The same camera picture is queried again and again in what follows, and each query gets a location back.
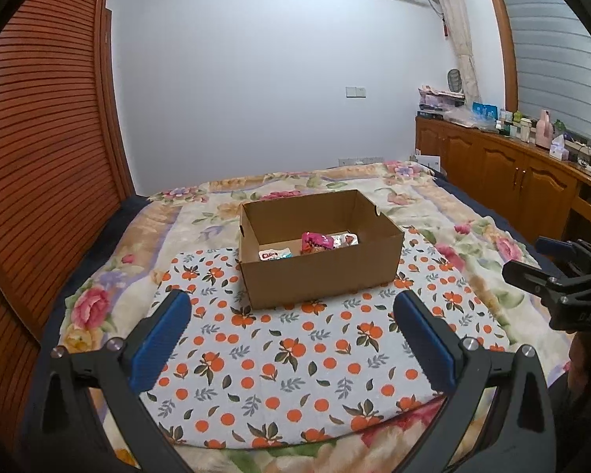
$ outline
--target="metal screw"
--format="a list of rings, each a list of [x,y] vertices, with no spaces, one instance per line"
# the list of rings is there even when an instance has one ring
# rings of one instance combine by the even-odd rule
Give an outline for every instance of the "metal screw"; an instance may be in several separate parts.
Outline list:
[[[533,358],[536,355],[536,350],[531,345],[524,345],[521,347],[521,353],[527,358]]]
[[[479,342],[475,338],[467,337],[462,340],[462,346],[473,352],[473,350],[477,350],[479,348]]]
[[[107,350],[111,350],[112,352],[118,352],[121,348],[123,348],[124,341],[122,338],[112,338],[105,343],[105,348]]]
[[[64,354],[67,354],[67,353],[68,353],[68,350],[65,347],[58,345],[57,347],[55,347],[54,349],[52,349],[50,351],[50,356],[53,359],[59,359],[59,358],[62,358],[64,356]]]

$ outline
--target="open brown box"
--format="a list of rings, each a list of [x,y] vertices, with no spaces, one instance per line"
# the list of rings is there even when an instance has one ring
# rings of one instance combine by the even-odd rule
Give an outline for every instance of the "open brown box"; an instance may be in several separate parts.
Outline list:
[[[354,233],[358,245],[300,255],[303,233]],[[289,247],[291,258],[258,252]],[[358,190],[250,202],[241,211],[241,272],[254,309],[275,308],[392,281],[403,232]]]

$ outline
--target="snack package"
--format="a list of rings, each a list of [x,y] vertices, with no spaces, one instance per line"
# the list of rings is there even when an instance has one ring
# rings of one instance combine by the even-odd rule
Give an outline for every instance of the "snack package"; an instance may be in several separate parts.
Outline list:
[[[259,251],[258,255],[262,261],[280,260],[283,258],[290,258],[291,256],[293,256],[293,254],[291,254],[291,249],[289,247],[282,250],[267,249],[264,251]]]
[[[311,254],[333,249],[335,242],[332,236],[319,233],[304,233],[302,235],[302,254]]]
[[[333,248],[348,247],[350,245],[357,245],[359,239],[353,233],[342,233],[340,235],[331,235],[333,237]]]

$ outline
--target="orange fruit print tablecloth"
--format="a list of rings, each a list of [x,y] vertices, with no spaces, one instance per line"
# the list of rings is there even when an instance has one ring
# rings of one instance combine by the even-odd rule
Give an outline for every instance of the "orange fruit print tablecloth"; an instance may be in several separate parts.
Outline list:
[[[339,437],[433,399],[392,318],[394,297],[408,288],[459,336],[507,347],[454,266],[405,231],[393,282],[273,310],[252,311],[237,250],[177,255],[151,312],[179,288],[193,316],[156,386],[140,396],[154,420],[177,443],[264,448]]]

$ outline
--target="white wall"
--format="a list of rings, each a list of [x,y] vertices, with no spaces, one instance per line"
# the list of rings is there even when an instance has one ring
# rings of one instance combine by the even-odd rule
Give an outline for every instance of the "white wall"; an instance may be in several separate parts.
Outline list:
[[[139,194],[405,159],[417,89],[455,67],[426,0],[110,0],[123,140]],[[347,99],[361,86],[366,99]]]
[[[506,105],[504,58],[492,0],[465,0],[481,99],[498,108]]]

